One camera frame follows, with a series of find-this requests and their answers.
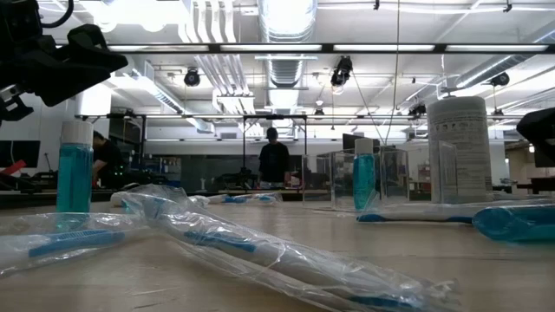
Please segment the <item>clear acrylic organizer box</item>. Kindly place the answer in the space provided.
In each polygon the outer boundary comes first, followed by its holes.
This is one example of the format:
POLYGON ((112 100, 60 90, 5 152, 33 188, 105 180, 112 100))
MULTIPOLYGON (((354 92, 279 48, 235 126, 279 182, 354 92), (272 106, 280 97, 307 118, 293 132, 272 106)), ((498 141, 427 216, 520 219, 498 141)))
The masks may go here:
MULTIPOLYGON (((408 152, 382 146, 375 155, 375 198, 369 211, 383 206, 430 203, 409 200, 408 152)), ((355 215, 353 163, 344 151, 303 156, 303 205, 306 208, 355 215)))

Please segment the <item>red background bar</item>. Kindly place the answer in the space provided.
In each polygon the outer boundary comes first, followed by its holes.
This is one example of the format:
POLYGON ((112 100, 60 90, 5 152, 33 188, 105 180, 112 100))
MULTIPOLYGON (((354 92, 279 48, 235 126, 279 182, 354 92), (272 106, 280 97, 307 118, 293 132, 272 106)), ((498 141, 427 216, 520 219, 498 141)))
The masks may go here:
POLYGON ((24 160, 20 159, 17 162, 15 162, 14 164, 12 164, 11 166, 8 166, 6 168, 4 168, 3 170, 0 170, 1 174, 4 175, 12 175, 15 172, 20 171, 21 169, 23 169, 27 164, 25 163, 24 160))

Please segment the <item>black background rig frame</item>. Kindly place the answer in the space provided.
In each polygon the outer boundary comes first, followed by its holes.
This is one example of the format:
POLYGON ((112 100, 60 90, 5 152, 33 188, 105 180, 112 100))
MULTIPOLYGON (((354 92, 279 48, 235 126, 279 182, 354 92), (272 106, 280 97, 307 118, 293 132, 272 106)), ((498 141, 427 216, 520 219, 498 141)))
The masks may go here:
POLYGON ((134 113, 109 113, 109 114, 76 114, 76 119, 82 121, 91 121, 92 123, 97 122, 99 119, 110 119, 110 120, 131 120, 140 119, 141 123, 141 136, 140 136, 140 162, 142 162, 145 154, 147 138, 147 122, 149 120, 179 120, 187 121, 190 124, 202 121, 214 121, 214 120, 233 120, 238 124, 242 124, 242 155, 243 155, 243 166, 246 163, 246 123, 248 120, 285 120, 289 119, 292 121, 301 120, 303 123, 301 129, 304 131, 304 138, 302 142, 304 144, 304 155, 308 153, 308 115, 306 114, 134 114, 134 113))

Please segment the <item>white rectangular ceiling duct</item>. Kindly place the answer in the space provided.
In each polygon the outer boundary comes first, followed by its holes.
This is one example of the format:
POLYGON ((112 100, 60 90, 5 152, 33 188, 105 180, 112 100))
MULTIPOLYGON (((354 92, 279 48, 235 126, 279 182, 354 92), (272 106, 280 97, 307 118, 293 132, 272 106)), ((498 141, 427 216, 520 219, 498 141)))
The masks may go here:
POLYGON ((210 121, 195 118, 196 112, 187 109, 183 101, 179 101, 169 90, 154 80, 153 65, 143 62, 143 69, 135 64, 131 56, 127 56, 128 65, 111 74, 108 83, 117 89, 139 90, 152 100, 156 100, 163 108, 169 110, 168 114, 181 115, 191 123, 198 133, 215 133, 215 126, 210 121))

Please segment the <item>black background workbench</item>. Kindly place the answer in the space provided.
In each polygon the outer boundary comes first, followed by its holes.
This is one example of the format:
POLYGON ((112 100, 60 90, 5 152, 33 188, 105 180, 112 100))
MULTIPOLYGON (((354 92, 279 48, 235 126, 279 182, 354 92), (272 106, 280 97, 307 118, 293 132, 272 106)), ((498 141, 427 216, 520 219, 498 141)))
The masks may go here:
POLYGON ((55 205, 56 182, 57 172, 22 177, 0 173, 0 210, 55 205))

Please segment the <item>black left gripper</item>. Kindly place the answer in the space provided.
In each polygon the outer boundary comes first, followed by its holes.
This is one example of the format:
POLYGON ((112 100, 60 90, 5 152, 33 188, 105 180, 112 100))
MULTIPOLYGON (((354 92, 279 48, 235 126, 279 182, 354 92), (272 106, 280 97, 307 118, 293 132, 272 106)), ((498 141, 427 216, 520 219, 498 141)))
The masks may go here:
POLYGON ((29 33, 0 25, 0 125, 19 121, 34 112, 22 94, 34 94, 53 107, 107 80, 128 65, 124 55, 108 48, 101 29, 83 24, 69 31, 68 45, 58 45, 52 36, 33 29, 29 33), (70 59, 105 68, 66 72, 70 59))

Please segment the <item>black background monitor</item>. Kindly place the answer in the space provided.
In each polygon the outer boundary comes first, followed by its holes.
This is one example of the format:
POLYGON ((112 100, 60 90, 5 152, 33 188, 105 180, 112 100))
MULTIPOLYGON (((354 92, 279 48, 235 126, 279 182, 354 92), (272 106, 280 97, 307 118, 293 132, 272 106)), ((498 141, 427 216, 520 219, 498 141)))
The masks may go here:
POLYGON ((28 168, 37 168, 41 142, 39 140, 0 140, 0 168, 22 160, 28 168))
MULTIPOLYGON (((356 148, 356 140, 363 139, 363 136, 354 134, 343 134, 343 151, 346 153, 354 153, 356 148)), ((373 146, 373 153, 378 153, 380 150, 380 141, 371 139, 373 146)))
POLYGON ((536 149, 534 164, 537 168, 555 167, 555 153, 545 153, 543 150, 536 149))

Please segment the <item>white wipes canister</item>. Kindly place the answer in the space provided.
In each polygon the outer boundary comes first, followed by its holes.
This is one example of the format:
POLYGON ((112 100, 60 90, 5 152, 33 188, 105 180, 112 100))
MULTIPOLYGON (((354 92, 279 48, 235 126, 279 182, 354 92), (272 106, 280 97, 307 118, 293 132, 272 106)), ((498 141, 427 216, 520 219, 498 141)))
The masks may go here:
POLYGON ((435 203, 493 198, 486 104, 478 96, 446 97, 427 105, 428 147, 435 203))

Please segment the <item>silver round ventilation duct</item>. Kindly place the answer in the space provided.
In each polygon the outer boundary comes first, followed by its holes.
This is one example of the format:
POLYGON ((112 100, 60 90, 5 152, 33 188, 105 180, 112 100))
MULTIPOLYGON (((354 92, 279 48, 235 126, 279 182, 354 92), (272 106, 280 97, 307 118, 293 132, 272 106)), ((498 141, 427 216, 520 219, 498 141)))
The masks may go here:
MULTIPOLYGON (((312 40, 317 0, 257 0, 262 41, 265 43, 307 43, 312 40)), ((303 79, 302 55, 270 55, 265 62, 268 101, 277 114, 294 114, 303 79)))

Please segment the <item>black overhead light bar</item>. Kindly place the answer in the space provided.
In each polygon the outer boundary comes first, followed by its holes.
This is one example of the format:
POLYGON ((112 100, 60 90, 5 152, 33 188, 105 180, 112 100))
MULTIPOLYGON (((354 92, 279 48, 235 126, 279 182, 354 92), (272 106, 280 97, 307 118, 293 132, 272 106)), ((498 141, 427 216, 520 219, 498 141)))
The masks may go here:
POLYGON ((555 55, 555 43, 470 44, 470 43, 171 43, 110 44, 114 52, 139 54, 484 54, 555 55))

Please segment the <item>person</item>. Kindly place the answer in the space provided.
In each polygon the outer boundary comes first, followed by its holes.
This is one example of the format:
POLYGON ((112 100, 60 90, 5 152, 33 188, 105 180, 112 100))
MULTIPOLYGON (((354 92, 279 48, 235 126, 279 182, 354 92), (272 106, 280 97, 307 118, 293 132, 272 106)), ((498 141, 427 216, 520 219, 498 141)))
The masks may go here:
POLYGON ((101 133, 93 131, 93 181, 109 189, 122 187, 122 172, 125 162, 121 150, 101 133))
POLYGON ((259 154, 258 183, 261 189, 282 188, 290 181, 290 153, 278 140, 278 130, 266 131, 268 143, 259 154))

